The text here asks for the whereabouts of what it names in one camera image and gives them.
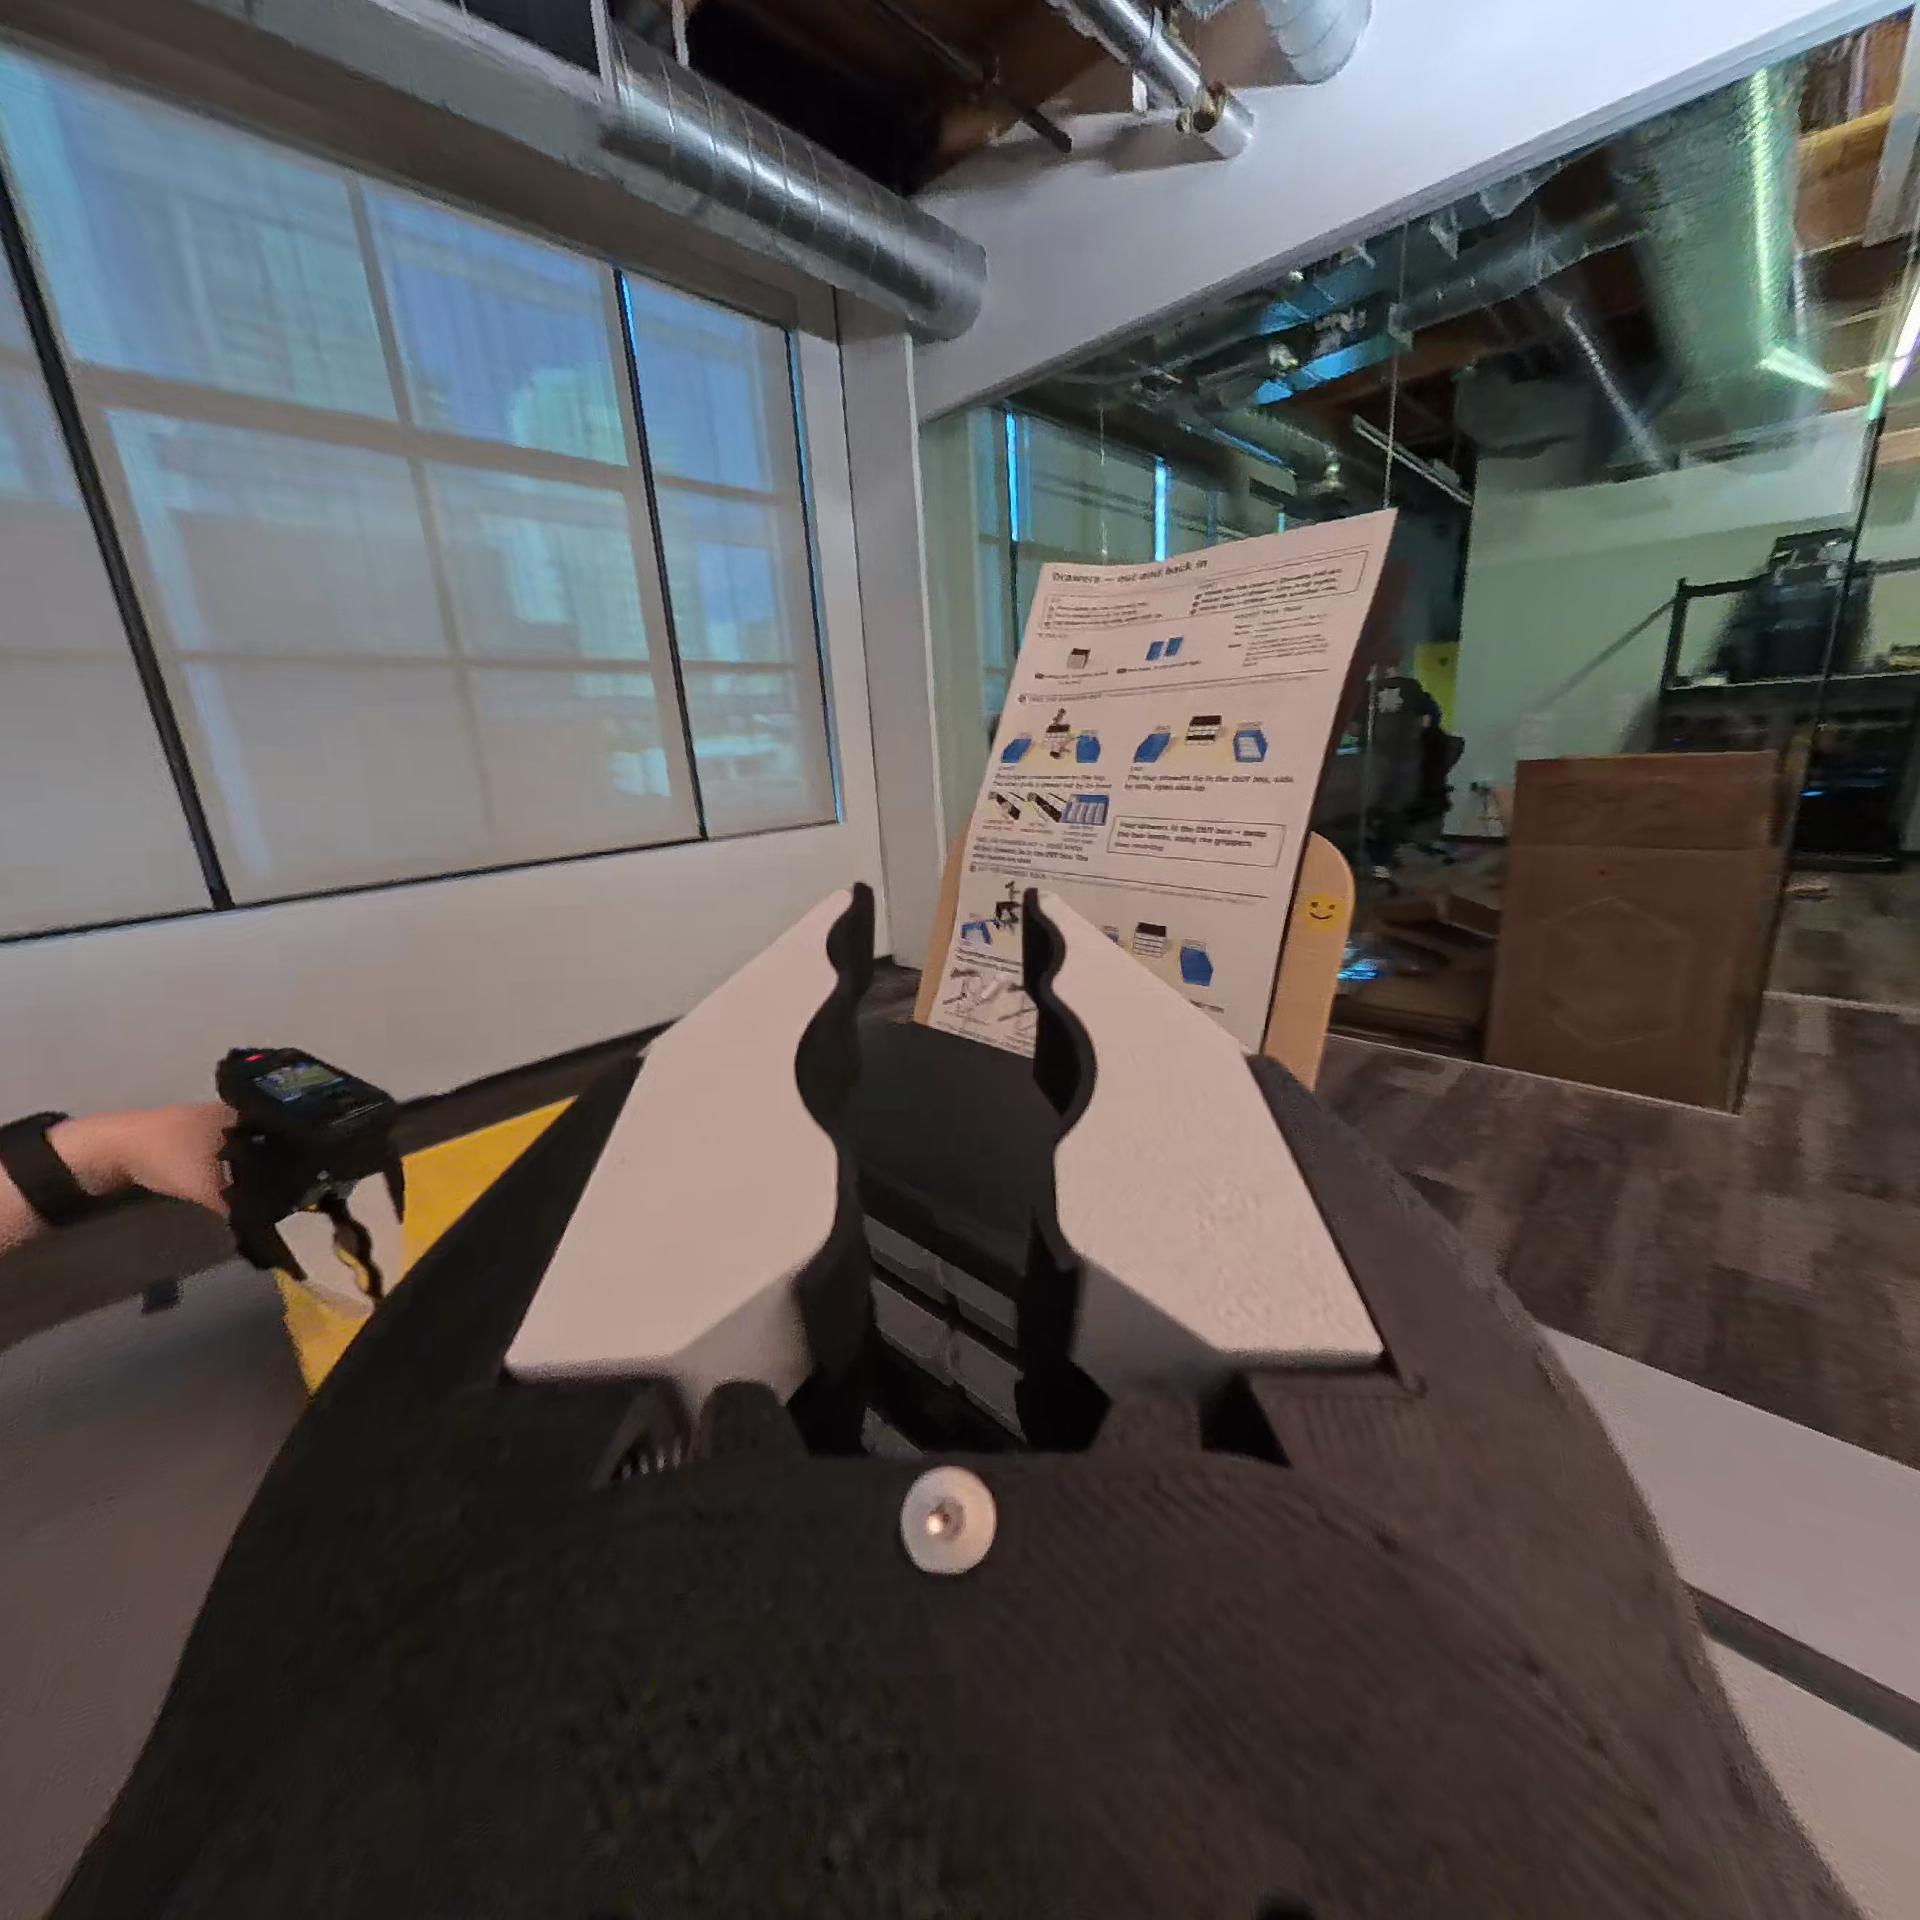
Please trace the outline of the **silver ventilation duct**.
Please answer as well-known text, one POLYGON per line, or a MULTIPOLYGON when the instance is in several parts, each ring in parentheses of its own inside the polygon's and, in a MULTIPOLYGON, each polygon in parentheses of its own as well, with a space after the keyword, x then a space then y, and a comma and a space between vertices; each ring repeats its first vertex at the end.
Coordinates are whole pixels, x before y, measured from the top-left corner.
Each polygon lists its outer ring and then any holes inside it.
POLYGON ((659 207, 714 229, 946 343, 978 317, 984 247, 866 178, 772 114, 703 78, 592 4, 603 105, 600 147, 659 207))

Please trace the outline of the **black office chair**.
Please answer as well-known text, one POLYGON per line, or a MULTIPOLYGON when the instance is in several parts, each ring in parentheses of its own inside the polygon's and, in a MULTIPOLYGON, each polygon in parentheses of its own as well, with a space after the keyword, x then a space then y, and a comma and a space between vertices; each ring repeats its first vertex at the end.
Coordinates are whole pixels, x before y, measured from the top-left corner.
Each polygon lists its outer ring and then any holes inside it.
POLYGON ((1452 775, 1466 740, 1447 732, 1441 701, 1408 674, 1378 681, 1370 734, 1364 855, 1390 881, 1406 847, 1428 847, 1447 826, 1452 775))

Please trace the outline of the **printed instruction sheet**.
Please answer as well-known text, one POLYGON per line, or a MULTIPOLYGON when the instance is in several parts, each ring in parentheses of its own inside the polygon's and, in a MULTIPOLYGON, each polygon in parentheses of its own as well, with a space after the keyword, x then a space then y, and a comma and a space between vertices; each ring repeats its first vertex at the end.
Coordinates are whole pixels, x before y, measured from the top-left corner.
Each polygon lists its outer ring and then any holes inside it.
POLYGON ((1020 924, 1043 889, 1260 1050, 1398 519, 1046 565, 927 1023, 1032 1053, 1020 924))

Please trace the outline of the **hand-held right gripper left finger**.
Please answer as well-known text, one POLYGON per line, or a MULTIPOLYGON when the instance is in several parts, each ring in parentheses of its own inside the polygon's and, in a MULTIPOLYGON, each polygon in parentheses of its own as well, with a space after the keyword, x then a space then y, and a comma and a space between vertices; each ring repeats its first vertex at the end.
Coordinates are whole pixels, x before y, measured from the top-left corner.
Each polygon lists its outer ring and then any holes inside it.
POLYGON ((766 1387, 827 1457, 876 1373, 857 1198, 873 889, 827 894, 656 1041, 504 1361, 516 1386, 638 1383, 679 1418, 766 1387))

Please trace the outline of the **flat cardboard sheets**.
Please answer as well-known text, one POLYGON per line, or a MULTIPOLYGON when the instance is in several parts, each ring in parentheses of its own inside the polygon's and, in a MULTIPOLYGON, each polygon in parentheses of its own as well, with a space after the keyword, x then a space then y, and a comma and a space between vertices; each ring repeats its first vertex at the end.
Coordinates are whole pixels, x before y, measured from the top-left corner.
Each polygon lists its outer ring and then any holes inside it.
POLYGON ((1332 1029, 1479 1058, 1499 932, 1497 889, 1449 884, 1370 895, 1338 975, 1332 1029))

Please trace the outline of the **wooden sheet stand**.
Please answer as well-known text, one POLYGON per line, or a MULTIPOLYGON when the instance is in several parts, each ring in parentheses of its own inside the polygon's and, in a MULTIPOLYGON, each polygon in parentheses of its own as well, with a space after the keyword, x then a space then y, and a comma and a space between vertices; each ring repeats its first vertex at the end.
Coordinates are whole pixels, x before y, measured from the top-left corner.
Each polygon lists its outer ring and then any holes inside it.
MULTIPOLYGON (((935 908, 928 958, 920 975, 914 1023, 930 1023, 946 954, 953 939, 958 889, 967 869, 970 827, 963 827, 946 851, 939 903, 935 908)), ((1264 1023, 1260 1053, 1283 1062, 1307 1087, 1314 1087, 1324 1062, 1328 1023, 1338 999, 1338 975, 1347 963, 1352 924, 1340 931, 1310 931, 1292 924, 1296 903, 1316 891, 1347 894, 1356 909, 1356 877, 1352 861, 1322 834, 1307 834, 1296 898, 1288 915, 1288 938, 1281 971, 1264 1023)))

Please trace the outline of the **large window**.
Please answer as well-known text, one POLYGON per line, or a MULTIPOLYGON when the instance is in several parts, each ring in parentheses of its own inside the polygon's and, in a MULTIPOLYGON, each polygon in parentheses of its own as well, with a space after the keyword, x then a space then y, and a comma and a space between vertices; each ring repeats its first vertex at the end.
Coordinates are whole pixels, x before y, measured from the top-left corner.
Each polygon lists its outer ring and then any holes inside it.
POLYGON ((4 46, 4 939, 836 826, 798 324, 4 46))

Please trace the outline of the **yellow plastic bin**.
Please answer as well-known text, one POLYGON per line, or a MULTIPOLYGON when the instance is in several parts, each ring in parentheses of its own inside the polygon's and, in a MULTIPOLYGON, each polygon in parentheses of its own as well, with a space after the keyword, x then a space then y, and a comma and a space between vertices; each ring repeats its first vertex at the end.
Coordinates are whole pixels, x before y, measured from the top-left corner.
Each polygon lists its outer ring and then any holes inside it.
MULTIPOLYGON (((382 1185, 368 1214, 375 1266, 386 1293, 408 1282, 425 1254, 574 1103, 570 1094, 402 1158, 406 1214, 395 1215, 382 1185)), ((300 1258, 318 1268, 314 1281, 278 1271, 279 1316, 307 1397, 315 1397, 377 1307, 367 1274, 329 1242, 323 1215, 296 1219, 300 1258)))

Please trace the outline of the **brown cardboard box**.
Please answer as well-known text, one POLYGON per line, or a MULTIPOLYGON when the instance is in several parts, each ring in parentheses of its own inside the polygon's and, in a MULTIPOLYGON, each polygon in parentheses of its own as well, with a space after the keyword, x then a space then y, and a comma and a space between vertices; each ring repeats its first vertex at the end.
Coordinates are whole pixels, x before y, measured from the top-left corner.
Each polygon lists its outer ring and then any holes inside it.
POLYGON ((1520 762, 1483 1060, 1728 1114, 1761 1019, 1799 762, 1520 762))

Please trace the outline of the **silver ceiling pipe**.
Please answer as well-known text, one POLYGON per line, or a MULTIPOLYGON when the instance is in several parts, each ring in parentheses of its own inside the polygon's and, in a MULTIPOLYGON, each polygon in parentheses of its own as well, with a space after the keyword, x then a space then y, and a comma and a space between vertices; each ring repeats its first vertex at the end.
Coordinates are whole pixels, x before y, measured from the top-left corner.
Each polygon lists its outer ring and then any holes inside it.
MULTIPOLYGON (((1218 159, 1240 158, 1256 137, 1256 116, 1172 26, 1177 11, 1208 18, 1223 4, 1047 2, 1083 39, 1114 60, 1131 83, 1134 109, 1172 111, 1172 126, 1218 159)), ((1264 39, 1283 78, 1302 84, 1332 79, 1358 52, 1375 23, 1372 2, 1257 2, 1264 39)))

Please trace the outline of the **black drawer cabinet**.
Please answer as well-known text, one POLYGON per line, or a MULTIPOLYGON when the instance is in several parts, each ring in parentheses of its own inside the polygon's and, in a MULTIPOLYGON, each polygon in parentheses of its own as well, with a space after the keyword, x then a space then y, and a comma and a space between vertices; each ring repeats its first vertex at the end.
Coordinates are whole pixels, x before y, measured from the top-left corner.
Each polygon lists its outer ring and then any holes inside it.
POLYGON ((920 1449, 1088 1451, 1114 1398, 1072 1361, 1054 1182, 1097 1078, 1087 1034, 1047 1030, 1036 1058, 876 1015, 856 1036, 873 1411, 920 1449))

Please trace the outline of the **person's left hand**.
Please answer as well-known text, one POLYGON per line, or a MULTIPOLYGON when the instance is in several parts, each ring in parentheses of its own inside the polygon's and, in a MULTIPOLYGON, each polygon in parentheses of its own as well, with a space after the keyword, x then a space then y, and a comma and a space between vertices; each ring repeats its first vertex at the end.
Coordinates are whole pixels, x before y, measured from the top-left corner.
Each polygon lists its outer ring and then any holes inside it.
POLYGON ((62 1119, 48 1143, 95 1198, 144 1190, 225 1215, 233 1119, 222 1101, 111 1110, 62 1119))

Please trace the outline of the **black shelf rack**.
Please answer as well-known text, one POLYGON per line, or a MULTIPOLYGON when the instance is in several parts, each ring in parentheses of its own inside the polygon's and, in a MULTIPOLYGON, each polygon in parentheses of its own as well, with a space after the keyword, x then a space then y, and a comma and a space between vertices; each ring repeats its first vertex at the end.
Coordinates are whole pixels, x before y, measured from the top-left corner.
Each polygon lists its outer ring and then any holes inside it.
POLYGON ((1900 870, 1915 851, 1918 558, 1807 530, 1776 537, 1761 571, 1680 580, 1649 746, 1785 755, 1795 865, 1900 870))

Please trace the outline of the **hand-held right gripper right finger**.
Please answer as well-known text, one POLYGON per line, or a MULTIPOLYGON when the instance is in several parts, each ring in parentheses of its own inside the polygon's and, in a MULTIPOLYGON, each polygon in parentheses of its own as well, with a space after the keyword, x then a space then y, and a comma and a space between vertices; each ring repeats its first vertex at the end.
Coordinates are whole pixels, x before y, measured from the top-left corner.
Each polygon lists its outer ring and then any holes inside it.
POLYGON ((1022 970, 1058 1119, 1017 1293, 1025 1441, 1083 1449, 1139 1395, 1208 1425, 1260 1377, 1378 1373, 1264 1060, 1056 894, 1025 894, 1022 970))

